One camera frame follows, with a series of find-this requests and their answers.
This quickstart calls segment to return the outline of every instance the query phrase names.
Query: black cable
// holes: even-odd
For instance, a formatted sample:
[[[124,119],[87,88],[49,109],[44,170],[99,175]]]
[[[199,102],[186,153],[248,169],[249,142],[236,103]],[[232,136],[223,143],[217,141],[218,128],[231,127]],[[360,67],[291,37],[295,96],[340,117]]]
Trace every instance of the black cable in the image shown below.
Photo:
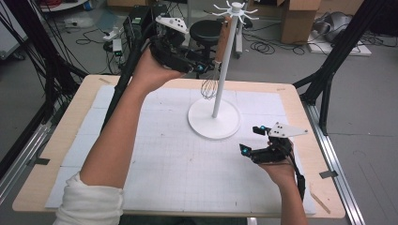
[[[97,28],[97,29],[95,29],[95,30],[91,30],[91,31],[84,32],[84,33],[83,33],[83,36],[85,37],[85,39],[77,39],[77,40],[75,41],[76,44],[79,44],[79,45],[86,45],[86,44],[89,44],[89,43],[91,43],[91,42],[94,42],[94,43],[97,43],[97,44],[103,44],[103,43],[105,43],[105,41],[99,42],[99,41],[90,39],[90,38],[86,35],[86,34],[89,34],[89,33],[92,33],[92,32],[98,31],[98,30],[99,30],[99,29]]]
[[[40,76],[45,78],[45,73],[43,71],[44,66],[43,65],[39,65],[38,62],[35,60],[35,59],[38,59],[38,56],[35,55],[33,53],[33,51],[27,46],[27,44],[23,41],[23,39],[18,34],[18,32],[15,31],[12,26],[7,24],[6,21],[4,21],[4,17],[3,16],[0,17],[0,22],[6,27],[6,29],[10,32],[10,34],[15,37],[15,39],[18,41],[18,43],[25,49],[25,52],[26,52],[27,56],[30,58],[30,60],[31,60],[31,62],[32,62],[33,66],[34,66],[34,68],[36,70],[40,85],[41,85],[41,87],[44,90],[44,83],[43,83],[43,81],[40,78]]]
[[[179,13],[181,13],[181,17],[184,18],[184,14],[181,11],[181,8],[179,8],[179,3],[176,4],[176,7],[178,8]]]
[[[305,177],[299,172],[298,165],[296,163],[295,157],[290,153],[289,154],[290,160],[292,161],[293,168],[296,173],[296,179],[297,179],[297,186],[298,186],[298,193],[301,198],[301,200],[304,200],[304,194],[305,194]]]
[[[169,8],[167,8],[167,13],[166,13],[166,14],[168,14],[168,13],[170,13],[170,12],[173,12],[172,17],[174,17],[174,9],[175,9],[175,8],[178,8],[179,12],[181,13],[181,16],[184,17],[184,14],[182,14],[182,11],[181,11],[181,9],[179,8],[179,5],[178,5],[178,4],[179,4],[179,3],[176,3],[170,10],[169,10]]]
[[[293,53],[298,54],[298,55],[305,54],[305,51],[299,45],[286,45],[286,44],[282,44],[282,43],[277,43],[279,41],[275,40],[275,39],[263,39],[259,36],[250,35],[250,34],[246,34],[246,33],[242,33],[242,35],[245,40],[253,41],[253,44],[251,45],[252,50],[258,51],[262,54],[275,53],[275,48],[273,46],[284,49],[284,50],[292,51]]]
[[[267,25],[267,26],[258,28],[258,29],[247,29],[246,28],[245,30],[247,30],[247,31],[259,31],[259,30],[264,30],[264,29],[270,28],[271,26],[280,25],[280,24],[281,24],[280,22],[277,22],[277,23],[274,23],[274,24],[271,24],[271,25]]]
[[[32,57],[34,57],[35,59],[37,59],[39,61],[39,57],[38,55],[28,46],[25,44],[25,41],[23,40],[23,38],[20,36],[20,34],[13,28],[12,26],[12,22],[9,21],[7,22],[6,17],[0,13],[0,19],[1,19],[1,23],[6,27],[6,29],[10,32],[11,35],[14,36],[14,38],[18,41],[18,43],[23,46],[23,48],[25,49],[25,51],[27,53],[30,53]]]
[[[388,45],[384,43],[384,40],[381,38],[395,38],[395,44],[394,45]],[[362,42],[361,45],[375,45],[375,46],[384,46],[384,47],[390,47],[390,48],[396,48],[398,47],[398,37],[393,37],[393,36],[383,36],[383,35],[377,35],[372,32],[367,32],[365,33],[362,38],[360,39]]]
[[[37,9],[36,11],[40,13],[40,16],[41,16],[42,18],[46,18],[46,15],[44,15],[44,13],[42,12],[41,8],[38,7],[38,5],[36,5],[35,3],[32,3],[32,2],[31,2],[31,5],[36,6],[36,9]],[[88,70],[80,63],[80,61],[76,58],[76,56],[73,54],[73,52],[72,52],[72,51],[67,47],[67,45],[65,44],[65,42],[64,42],[64,40],[63,40],[63,38],[62,38],[62,36],[61,36],[61,33],[59,32],[59,29],[58,29],[58,27],[57,27],[57,25],[56,25],[55,19],[53,19],[53,22],[54,22],[55,28],[56,28],[56,30],[57,30],[56,33],[55,33],[55,31],[53,30],[53,28],[51,27],[51,25],[49,24],[48,20],[45,19],[45,22],[48,24],[50,30],[52,31],[52,33],[53,33],[53,35],[54,35],[54,38],[55,38],[55,40],[56,40],[56,42],[57,42],[59,48],[61,49],[62,53],[64,54],[64,57],[65,57],[65,58],[68,58],[69,63],[70,63],[71,65],[73,65],[73,62],[72,62],[72,60],[70,59],[70,56],[69,56],[69,55],[71,55],[71,56],[76,60],[76,62],[83,68],[83,70],[84,70],[87,74],[90,74],[90,72],[88,72]],[[60,45],[59,42],[57,41],[57,38],[60,39],[60,41],[61,41],[61,43],[62,43],[62,46],[63,46],[64,49],[65,49],[65,52],[62,50],[61,45]]]
[[[307,44],[308,44],[308,45],[314,45],[314,46],[318,47],[318,49],[319,49],[325,56],[328,56],[329,54],[326,53],[325,51],[323,51],[323,49],[318,45],[319,43],[325,43],[325,42],[307,43]]]
[[[96,72],[95,74],[103,74],[103,71],[108,68],[108,52],[105,52],[105,61],[105,69],[103,69],[101,72]]]

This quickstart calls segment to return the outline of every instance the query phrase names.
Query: whisk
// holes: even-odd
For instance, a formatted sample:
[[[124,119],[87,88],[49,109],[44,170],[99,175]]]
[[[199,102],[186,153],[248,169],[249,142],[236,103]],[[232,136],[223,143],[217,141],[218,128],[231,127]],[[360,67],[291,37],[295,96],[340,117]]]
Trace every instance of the whisk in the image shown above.
[[[229,32],[231,29],[231,17],[225,17],[222,23],[220,39],[217,44],[216,57],[214,58],[214,70],[209,72],[202,81],[201,94],[204,99],[212,99],[217,95],[218,81],[220,78],[220,65],[225,52],[226,43],[228,42]]]

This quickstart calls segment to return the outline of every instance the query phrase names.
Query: hand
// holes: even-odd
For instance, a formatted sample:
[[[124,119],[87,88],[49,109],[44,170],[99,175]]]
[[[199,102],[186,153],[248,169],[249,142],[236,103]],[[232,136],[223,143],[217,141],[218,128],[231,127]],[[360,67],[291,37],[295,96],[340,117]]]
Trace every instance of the hand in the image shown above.
[[[295,171],[287,159],[278,163],[259,164],[259,166],[268,173],[279,188],[296,184]]]
[[[166,82],[184,75],[175,70],[171,70],[160,65],[147,48],[134,70],[129,86],[133,86],[135,91],[140,91],[147,95],[160,88]]]

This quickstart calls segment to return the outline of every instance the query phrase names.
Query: round white base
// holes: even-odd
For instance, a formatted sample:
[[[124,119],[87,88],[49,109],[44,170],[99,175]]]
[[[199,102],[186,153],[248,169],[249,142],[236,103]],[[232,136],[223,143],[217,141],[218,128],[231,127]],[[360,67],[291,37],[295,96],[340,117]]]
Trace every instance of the round white base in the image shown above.
[[[240,113],[233,104],[221,100],[217,118],[213,118],[215,100],[199,99],[191,105],[188,120],[193,130],[211,140],[226,139],[240,127]]]

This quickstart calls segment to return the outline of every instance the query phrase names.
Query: grid paper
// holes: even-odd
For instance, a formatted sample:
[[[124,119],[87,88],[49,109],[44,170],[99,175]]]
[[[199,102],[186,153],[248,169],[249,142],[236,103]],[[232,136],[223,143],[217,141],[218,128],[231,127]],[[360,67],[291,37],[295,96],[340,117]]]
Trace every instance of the grid paper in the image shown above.
[[[65,181],[77,173],[100,133],[114,87],[102,86],[61,165],[46,207],[61,204]],[[223,91],[241,113],[239,131],[211,141],[190,127],[188,110],[201,98],[197,89],[161,88],[143,105],[125,190],[125,210],[280,214],[281,197],[267,173],[240,154],[239,144],[264,148],[268,138],[253,126],[288,124],[278,94]],[[299,154],[295,149],[298,167]],[[314,214],[306,189],[304,208]]]

